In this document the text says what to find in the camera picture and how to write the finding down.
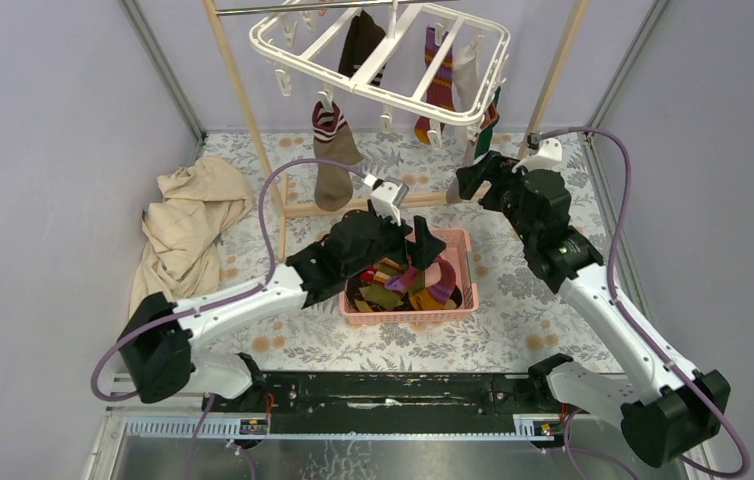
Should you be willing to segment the olive orange striped sock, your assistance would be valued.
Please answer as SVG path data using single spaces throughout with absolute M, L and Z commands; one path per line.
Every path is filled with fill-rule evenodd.
M 396 277 L 403 276 L 407 264 L 383 259 L 347 283 L 345 298 L 350 308 L 358 313 L 413 311 L 412 297 L 424 289 L 426 276 L 417 273 L 406 289 L 386 287 Z

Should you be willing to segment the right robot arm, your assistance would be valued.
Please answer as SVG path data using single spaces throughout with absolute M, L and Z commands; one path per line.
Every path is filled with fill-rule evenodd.
M 535 277 L 571 306 L 623 368 L 616 381 L 589 371 L 565 354 L 531 368 L 528 402 L 550 412 L 561 403 L 581 408 L 618 428 L 633 453 L 659 468 L 716 436 L 730 394 L 718 371 L 703 373 L 680 355 L 638 312 L 623 314 L 629 299 L 607 279 L 601 253 L 571 224 L 571 194 L 561 174 L 527 170 L 496 151 L 456 172 L 459 196 L 500 212 L 518 234 Z

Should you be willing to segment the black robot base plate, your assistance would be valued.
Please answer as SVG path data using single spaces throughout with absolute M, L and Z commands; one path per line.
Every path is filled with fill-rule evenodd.
M 262 371 L 235 399 L 207 398 L 214 413 L 250 414 L 278 435 L 515 434 L 519 415 L 542 418 L 537 433 L 557 432 L 574 406 L 555 400 L 537 371 Z

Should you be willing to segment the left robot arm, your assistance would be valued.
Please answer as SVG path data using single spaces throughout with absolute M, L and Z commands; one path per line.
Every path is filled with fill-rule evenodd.
M 150 294 L 117 342 L 133 395 L 154 404 L 191 386 L 225 397 L 238 410 L 252 410 L 263 397 L 257 368 L 244 356 L 216 360 L 206 351 L 207 343 L 245 323 L 328 300 L 381 260 L 425 270 L 445 248 L 421 216 L 411 224 L 395 223 L 353 210 L 320 240 L 277 265 L 269 279 L 179 301 L 162 292 Z

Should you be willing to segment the magenta purple-cuff sock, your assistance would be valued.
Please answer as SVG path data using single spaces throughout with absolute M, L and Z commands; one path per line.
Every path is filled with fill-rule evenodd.
M 451 263 L 439 256 L 426 270 L 409 267 L 401 275 L 388 280 L 384 287 L 405 294 L 413 310 L 443 310 L 457 286 Z

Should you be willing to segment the dark brown tan argyle sock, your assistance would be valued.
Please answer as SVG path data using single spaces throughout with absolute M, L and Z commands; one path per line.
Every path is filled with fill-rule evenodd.
M 463 303 L 461 290 L 454 286 L 442 303 L 431 295 L 423 281 L 416 281 L 405 290 L 391 290 L 384 283 L 355 280 L 343 293 L 348 310 L 356 313 L 455 310 Z

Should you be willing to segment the green sock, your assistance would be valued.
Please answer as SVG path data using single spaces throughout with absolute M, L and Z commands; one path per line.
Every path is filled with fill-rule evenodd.
M 500 100 L 501 88 L 498 88 L 490 103 L 481 124 L 481 130 L 477 137 L 474 150 L 474 159 L 485 155 L 491 148 L 492 137 L 494 135 L 494 128 L 498 124 L 500 114 L 498 110 L 498 104 Z

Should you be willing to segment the black red yellow argyle sock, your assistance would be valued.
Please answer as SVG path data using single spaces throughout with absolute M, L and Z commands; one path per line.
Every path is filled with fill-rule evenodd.
M 382 272 L 377 266 L 371 266 L 359 275 L 359 280 L 363 284 L 384 285 L 388 279 L 390 279 L 390 276 Z

